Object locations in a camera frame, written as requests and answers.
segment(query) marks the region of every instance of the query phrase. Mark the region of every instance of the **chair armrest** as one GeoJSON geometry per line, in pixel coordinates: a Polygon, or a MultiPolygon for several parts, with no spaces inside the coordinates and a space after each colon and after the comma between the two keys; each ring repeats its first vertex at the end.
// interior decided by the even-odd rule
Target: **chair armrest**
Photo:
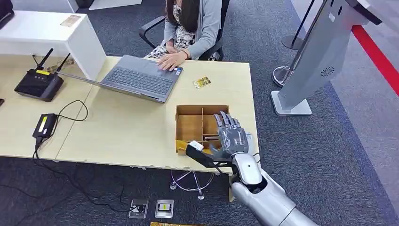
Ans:
{"type": "Polygon", "coordinates": [[[140,37],[147,42],[148,45],[150,45],[152,48],[155,48],[155,46],[147,39],[147,37],[145,36],[145,34],[147,34],[147,31],[149,31],[151,28],[159,25],[161,22],[163,22],[165,20],[165,16],[160,16],[154,20],[152,20],[151,22],[147,23],[146,25],[140,27],[140,32],[139,35],[140,37]]]}
{"type": "Polygon", "coordinates": [[[223,39],[221,38],[214,46],[205,51],[198,60],[208,60],[216,51],[223,46],[223,39]]]}

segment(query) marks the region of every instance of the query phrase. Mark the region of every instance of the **speaker grille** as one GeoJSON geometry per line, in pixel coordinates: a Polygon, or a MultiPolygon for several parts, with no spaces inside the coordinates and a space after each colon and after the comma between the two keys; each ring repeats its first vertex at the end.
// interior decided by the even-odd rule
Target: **speaker grille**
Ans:
{"type": "Polygon", "coordinates": [[[321,71],[320,75],[322,77],[327,77],[327,76],[334,74],[334,72],[335,72],[335,68],[328,67],[328,68],[324,69],[323,71],[321,71]]]}

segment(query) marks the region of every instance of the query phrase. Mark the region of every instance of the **gray cardigan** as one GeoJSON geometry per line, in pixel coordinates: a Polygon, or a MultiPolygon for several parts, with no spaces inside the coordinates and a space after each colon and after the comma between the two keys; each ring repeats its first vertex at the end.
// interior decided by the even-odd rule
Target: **gray cardigan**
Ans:
{"type": "MultiPolygon", "coordinates": [[[[191,59],[198,59],[205,51],[216,43],[217,33],[222,27],[221,14],[222,0],[199,0],[198,28],[195,34],[195,43],[187,49],[191,59]]],[[[165,39],[162,45],[175,37],[177,26],[165,21],[165,39]]]]}

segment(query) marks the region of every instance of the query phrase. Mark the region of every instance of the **floor socket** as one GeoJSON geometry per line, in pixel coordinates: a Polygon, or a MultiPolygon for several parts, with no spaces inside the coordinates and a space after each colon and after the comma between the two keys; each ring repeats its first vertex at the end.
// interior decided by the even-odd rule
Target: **floor socket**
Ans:
{"type": "Polygon", "coordinates": [[[157,200],[155,207],[156,218],[172,218],[173,217],[173,200],[157,200]]]}
{"type": "Polygon", "coordinates": [[[133,199],[130,208],[132,210],[129,212],[129,218],[144,219],[147,216],[148,200],[133,199]]]}

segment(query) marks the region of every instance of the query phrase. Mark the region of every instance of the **office chair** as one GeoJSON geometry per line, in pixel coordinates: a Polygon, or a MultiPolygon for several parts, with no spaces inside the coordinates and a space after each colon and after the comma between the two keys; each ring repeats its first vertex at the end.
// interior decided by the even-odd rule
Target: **office chair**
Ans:
{"type": "MultiPolygon", "coordinates": [[[[205,53],[203,53],[200,57],[199,60],[208,60],[215,52],[219,54],[219,59],[218,61],[222,61],[224,54],[223,54],[223,39],[222,39],[222,34],[223,34],[223,28],[224,28],[224,22],[226,20],[226,14],[227,14],[227,9],[229,7],[230,0],[222,0],[222,10],[221,10],[221,22],[222,22],[222,28],[219,29],[219,32],[216,37],[216,44],[208,49],[205,53]]],[[[140,37],[147,42],[148,45],[150,45],[152,48],[156,48],[154,44],[152,44],[147,37],[145,36],[149,30],[151,30],[153,27],[157,26],[161,22],[165,20],[166,16],[160,16],[153,21],[147,23],[146,25],[140,27],[140,37]]]]}

